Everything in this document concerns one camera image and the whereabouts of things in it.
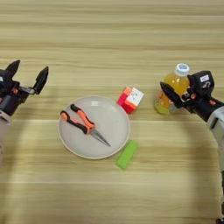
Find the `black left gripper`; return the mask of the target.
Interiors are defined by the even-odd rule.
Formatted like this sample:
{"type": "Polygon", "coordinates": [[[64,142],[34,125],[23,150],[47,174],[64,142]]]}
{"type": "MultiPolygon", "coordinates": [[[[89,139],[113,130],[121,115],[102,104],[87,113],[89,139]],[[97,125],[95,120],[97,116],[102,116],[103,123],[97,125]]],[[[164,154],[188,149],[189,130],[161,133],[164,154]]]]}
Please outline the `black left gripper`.
{"type": "MultiPolygon", "coordinates": [[[[15,60],[6,67],[6,71],[12,78],[18,70],[20,60],[15,60]]],[[[29,95],[39,95],[46,84],[49,67],[46,66],[37,76],[33,87],[21,87],[18,81],[14,81],[8,92],[0,96],[0,110],[8,116],[12,116],[18,106],[26,101],[29,95]]]]}

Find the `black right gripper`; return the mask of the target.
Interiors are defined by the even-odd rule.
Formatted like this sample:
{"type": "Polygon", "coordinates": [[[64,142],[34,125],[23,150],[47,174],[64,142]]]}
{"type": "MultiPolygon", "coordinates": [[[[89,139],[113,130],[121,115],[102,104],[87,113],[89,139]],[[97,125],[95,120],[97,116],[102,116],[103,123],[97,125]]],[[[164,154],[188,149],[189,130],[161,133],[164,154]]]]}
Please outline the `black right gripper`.
{"type": "Polygon", "coordinates": [[[190,113],[198,115],[205,122],[208,121],[209,116],[216,109],[224,106],[223,102],[212,96],[199,97],[196,94],[186,94],[186,92],[178,95],[173,87],[162,81],[160,82],[160,87],[176,108],[186,108],[190,113]]]}

